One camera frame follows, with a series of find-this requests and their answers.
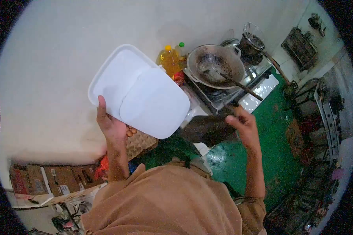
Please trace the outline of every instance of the person's right hand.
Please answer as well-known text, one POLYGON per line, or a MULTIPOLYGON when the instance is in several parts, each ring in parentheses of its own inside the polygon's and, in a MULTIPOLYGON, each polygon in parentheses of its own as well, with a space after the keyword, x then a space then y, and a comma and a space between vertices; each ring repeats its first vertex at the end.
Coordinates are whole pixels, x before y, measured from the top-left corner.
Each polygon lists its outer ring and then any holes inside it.
POLYGON ((226 117, 226 122, 239 132, 239 137, 248 152, 261 156, 259 133, 255 116, 249 114, 242 106, 235 109, 235 116, 226 117))

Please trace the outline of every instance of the person's left hand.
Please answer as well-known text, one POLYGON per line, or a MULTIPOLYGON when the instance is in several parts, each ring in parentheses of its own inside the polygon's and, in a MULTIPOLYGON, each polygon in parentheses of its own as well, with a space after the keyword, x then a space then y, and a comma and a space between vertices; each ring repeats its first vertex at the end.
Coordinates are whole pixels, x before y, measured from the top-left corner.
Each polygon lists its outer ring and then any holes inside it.
POLYGON ((103 96, 98 96, 98 101, 97 123, 106 137, 107 147, 125 150, 128 138, 125 123, 106 113, 106 101, 103 96))

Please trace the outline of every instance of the person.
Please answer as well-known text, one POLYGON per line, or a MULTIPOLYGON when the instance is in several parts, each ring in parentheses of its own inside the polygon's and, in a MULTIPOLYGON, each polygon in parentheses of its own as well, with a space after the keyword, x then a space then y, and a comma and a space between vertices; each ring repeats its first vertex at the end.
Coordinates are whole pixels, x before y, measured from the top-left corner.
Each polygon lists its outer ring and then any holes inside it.
POLYGON ((108 185, 82 215, 87 235, 95 234, 266 234, 262 152, 255 117, 241 106, 226 122, 235 127, 247 150, 243 203, 235 205, 223 183, 180 161, 129 175, 126 125, 106 113, 98 97, 97 122, 107 140, 108 185))

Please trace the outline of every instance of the egg tray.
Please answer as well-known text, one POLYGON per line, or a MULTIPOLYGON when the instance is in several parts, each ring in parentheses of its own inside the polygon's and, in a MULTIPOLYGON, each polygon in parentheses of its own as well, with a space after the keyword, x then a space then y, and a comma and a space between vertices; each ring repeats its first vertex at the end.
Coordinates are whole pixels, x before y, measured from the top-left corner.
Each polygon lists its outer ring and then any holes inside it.
POLYGON ((128 137, 127 140, 126 148, 128 161, 147 153, 157 147, 157 145, 158 139, 137 130, 137 133, 133 134, 131 137, 128 137))

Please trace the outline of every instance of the plastic bottle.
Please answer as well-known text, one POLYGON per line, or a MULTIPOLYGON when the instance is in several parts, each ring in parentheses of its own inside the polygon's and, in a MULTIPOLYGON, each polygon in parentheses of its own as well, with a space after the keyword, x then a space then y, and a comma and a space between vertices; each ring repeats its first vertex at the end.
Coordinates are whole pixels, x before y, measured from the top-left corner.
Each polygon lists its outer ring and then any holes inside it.
POLYGON ((187 53, 183 42, 180 42, 179 45, 175 47, 175 50, 178 52, 179 61, 187 60, 187 53))
POLYGON ((176 50, 172 49, 170 45, 165 46, 165 50, 161 52, 160 64, 166 70, 170 78, 181 70, 179 67, 178 53, 176 50))

